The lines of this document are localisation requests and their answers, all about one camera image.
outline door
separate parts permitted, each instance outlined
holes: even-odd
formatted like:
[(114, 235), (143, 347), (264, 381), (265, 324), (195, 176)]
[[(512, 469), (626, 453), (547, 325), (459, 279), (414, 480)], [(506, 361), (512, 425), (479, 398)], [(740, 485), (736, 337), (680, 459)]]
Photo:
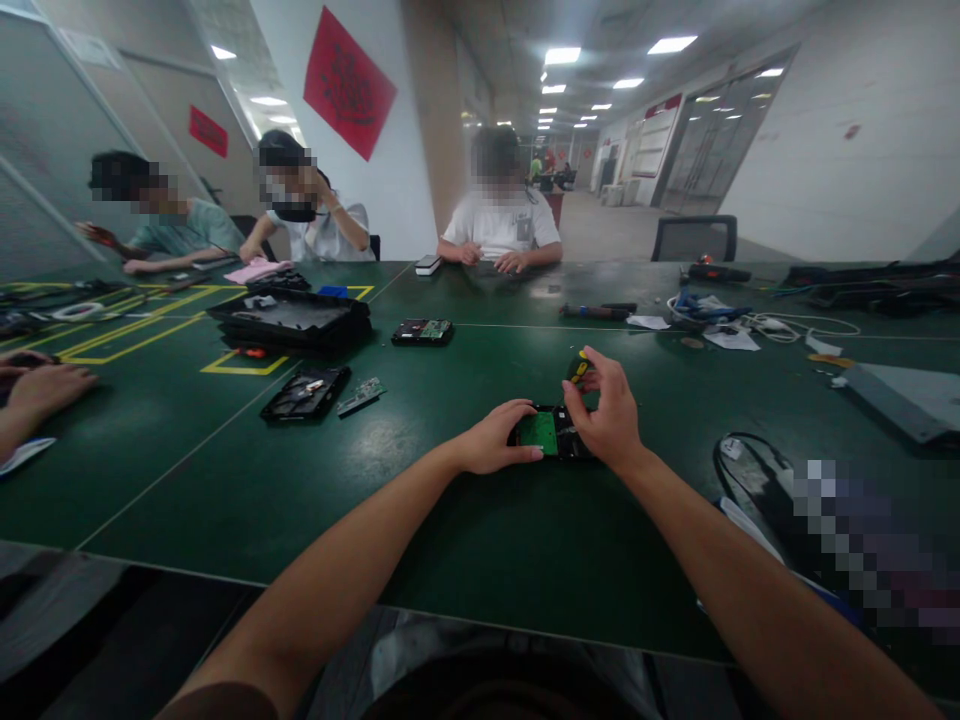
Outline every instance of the door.
[[(224, 210), (230, 215), (259, 216), (260, 180), (254, 155), (217, 79), (129, 55), (124, 60), (194, 171), (216, 191)], [(191, 134), (191, 108), (226, 132), (226, 148), (221, 148), (226, 157)]]
[(776, 95), (786, 61), (688, 99), (686, 128), (661, 208), (678, 215), (717, 213)]

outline red banner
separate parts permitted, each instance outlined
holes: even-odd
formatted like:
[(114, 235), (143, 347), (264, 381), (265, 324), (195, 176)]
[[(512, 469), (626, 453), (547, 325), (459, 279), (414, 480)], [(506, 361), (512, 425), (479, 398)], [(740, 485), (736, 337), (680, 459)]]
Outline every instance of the red banner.
[(303, 99), (367, 162), (397, 88), (328, 8), (310, 51)]
[(229, 137), (227, 131), (217, 125), (213, 118), (190, 106), (190, 134), (213, 150), (220, 157), (227, 156)]

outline white wall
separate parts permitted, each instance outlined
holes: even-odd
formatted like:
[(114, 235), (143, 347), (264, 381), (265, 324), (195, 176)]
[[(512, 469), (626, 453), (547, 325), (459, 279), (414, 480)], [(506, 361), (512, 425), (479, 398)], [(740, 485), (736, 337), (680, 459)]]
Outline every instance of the white wall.
[(366, 206), (370, 232), (383, 239), (382, 259), (419, 259), (436, 249), (437, 233), (399, 0), (330, 0), (325, 4), (397, 87), (369, 163), (303, 100), (307, 60), (324, 3), (251, 0), (318, 165), (338, 191)]
[[(917, 251), (960, 195), (958, 28), (960, 0), (835, 2), (735, 58), (747, 67), (800, 43), (720, 212), (808, 260)], [(728, 65), (644, 107), (705, 89)]]

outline office chair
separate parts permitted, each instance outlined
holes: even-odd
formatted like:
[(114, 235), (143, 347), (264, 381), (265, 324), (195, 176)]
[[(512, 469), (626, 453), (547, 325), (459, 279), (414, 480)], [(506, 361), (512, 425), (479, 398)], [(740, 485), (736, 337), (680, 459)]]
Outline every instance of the office chair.
[(651, 262), (696, 262), (701, 255), (732, 262), (737, 257), (737, 218), (733, 215), (662, 217)]
[[(237, 230), (243, 234), (244, 240), (250, 237), (250, 233), (253, 232), (254, 225), (257, 224), (257, 219), (253, 215), (231, 215), (230, 219), (233, 220), (233, 224), (237, 226)], [(263, 254), (266, 256), (267, 260), (270, 262), (277, 261), (277, 256), (273, 254), (273, 248), (270, 247), (269, 240), (264, 240), (263, 245), (260, 246), (260, 249), (263, 250)]]

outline screwdriver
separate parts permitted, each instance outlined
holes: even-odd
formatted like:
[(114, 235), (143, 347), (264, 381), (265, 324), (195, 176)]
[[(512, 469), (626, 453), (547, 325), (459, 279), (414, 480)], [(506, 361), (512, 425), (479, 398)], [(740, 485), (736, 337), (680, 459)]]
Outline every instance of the screwdriver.
[[(569, 380), (574, 385), (579, 385), (580, 381), (583, 380), (583, 376), (587, 374), (587, 370), (592, 367), (593, 363), (590, 362), (590, 358), (581, 350), (570, 361), (570, 365), (567, 367), (567, 374), (563, 376), (563, 379)], [(563, 405), (563, 401), (564, 395), (561, 395), (560, 402), (557, 403), (557, 406)]]

